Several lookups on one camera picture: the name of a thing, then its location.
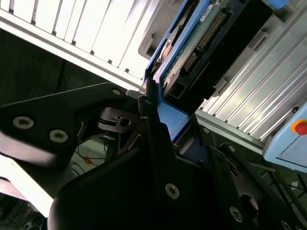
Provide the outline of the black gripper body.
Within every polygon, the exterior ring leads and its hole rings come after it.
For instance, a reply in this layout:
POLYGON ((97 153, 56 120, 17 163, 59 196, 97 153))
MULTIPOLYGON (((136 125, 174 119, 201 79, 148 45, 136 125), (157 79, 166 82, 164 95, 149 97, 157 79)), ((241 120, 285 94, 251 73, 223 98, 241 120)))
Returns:
POLYGON ((175 157, 179 198, 158 198, 147 153, 138 149, 74 179, 53 201, 50 230, 227 230, 232 217, 199 164, 175 157))

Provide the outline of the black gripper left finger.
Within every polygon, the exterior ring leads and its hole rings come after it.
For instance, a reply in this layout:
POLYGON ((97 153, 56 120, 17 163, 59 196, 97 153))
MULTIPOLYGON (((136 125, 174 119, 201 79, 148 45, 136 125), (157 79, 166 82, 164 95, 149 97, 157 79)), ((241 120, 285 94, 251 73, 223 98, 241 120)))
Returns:
POLYGON ((118 149, 105 163, 133 150, 147 153, 156 196, 161 198, 165 190, 176 200, 176 156, 158 115, 157 93, 152 80, 136 97, 112 83, 101 83, 2 106, 0 150, 33 166, 57 170, 69 164, 79 144, 117 133, 118 149))

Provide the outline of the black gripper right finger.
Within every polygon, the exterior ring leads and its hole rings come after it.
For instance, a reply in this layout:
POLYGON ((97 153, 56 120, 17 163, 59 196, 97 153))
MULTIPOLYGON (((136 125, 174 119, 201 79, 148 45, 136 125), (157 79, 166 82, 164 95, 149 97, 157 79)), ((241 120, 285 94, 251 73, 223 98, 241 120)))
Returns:
POLYGON ((297 217, 247 159, 231 145, 218 148, 197 118, 191 118, 196 146, 191 159, 203 161, 213 186, 213 214, 220 230, 295 230, 297 217))

